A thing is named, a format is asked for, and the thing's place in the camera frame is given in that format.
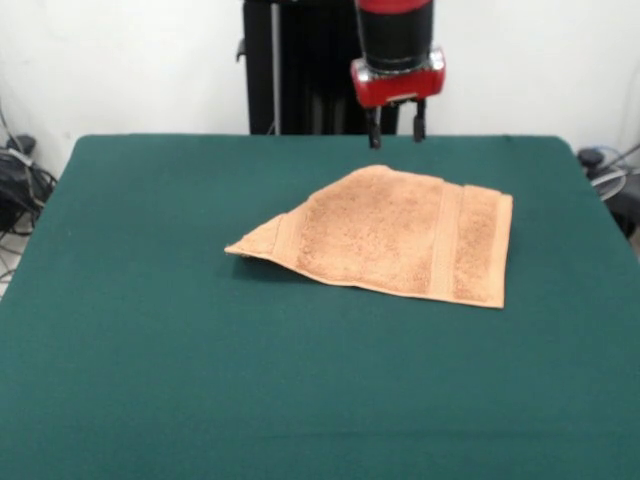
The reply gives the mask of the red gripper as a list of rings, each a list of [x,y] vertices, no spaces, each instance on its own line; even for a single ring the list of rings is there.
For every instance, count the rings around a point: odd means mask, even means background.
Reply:
[[[427,62],[413,71],[376,73],[360,58],[351,62],[350,74],[356,98],[365,110],[371,149],[381,147],[381,108],[392,103],[416,100],[413,119],[413,140],[426,138],[426,100],[438,95],[446,78],[446,60],[439,47],[433,47]]]

